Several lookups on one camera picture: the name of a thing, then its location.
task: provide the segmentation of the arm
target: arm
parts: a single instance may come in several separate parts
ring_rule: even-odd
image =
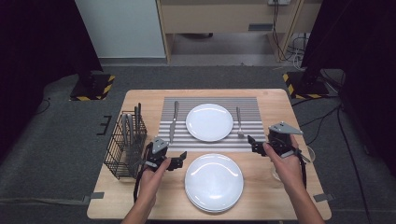
[[[293,136],[291,136],[291,142],[294,147],[298,147]],[[264,150],[274,163],[276,172],[285,186],[285,191],[289,195],[299,222],[304,224],[324,223],[323,218],[304,187],[298,158],[296,156],[289,156],[282,159],[268,144],[264,144]]]
[[[151,208],[155,204],[156,193],[160,187],[163,173],[171,163],[171,159],[166,159],[157,172],[152,172],[149,168],[143,172],[142,179],[140,180],[140,191],[136,203],[128,212],[123,224],[144,224],[149,217]]]

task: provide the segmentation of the yellow and black hazard tape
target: yellow and black hazard tape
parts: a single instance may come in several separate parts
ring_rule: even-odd
[[[108,80],[106,81],[106,85],[103,89],[103,92],[99,95],[95,95],[95,96],[89,96],[89,95],[75,95],[75,96],[70,96],[70,100],[71,101],[91,101],[91,100],[104,100],[107,95],[108,92],[111,89],[111,85],[113,85],[113,81],[114,78],[116,76],[107,76]]]
[[[286,86],[288,87],[290,97],[292,99],[318,99],[329,97],[328,94],[299,94],[295,92],[293,85],[290,82],[289,75],[283,74],[283,80],[285,80]]]

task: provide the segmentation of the black curtain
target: black curtain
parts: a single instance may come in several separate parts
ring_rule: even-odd
[[[1,159],[49,83],[102,71],[74,0],[0,1]]]
[[[315,81],[322,68],[343,69],[340,95],[369,154],[396,175],[396,1],[323,0],[302,66]]]

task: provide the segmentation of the fork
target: fork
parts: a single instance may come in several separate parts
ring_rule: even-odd
[[[238,137],[244,137],[244,132],[242,131],[242,125],[241,125],[241,111],[239,109],[239,106],[236,107],[236,116],[238,117]]]

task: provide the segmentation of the baseboard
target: baseboard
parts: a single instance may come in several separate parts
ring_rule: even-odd
[[[102,66],[167,65],[166,58],[99,58]]]

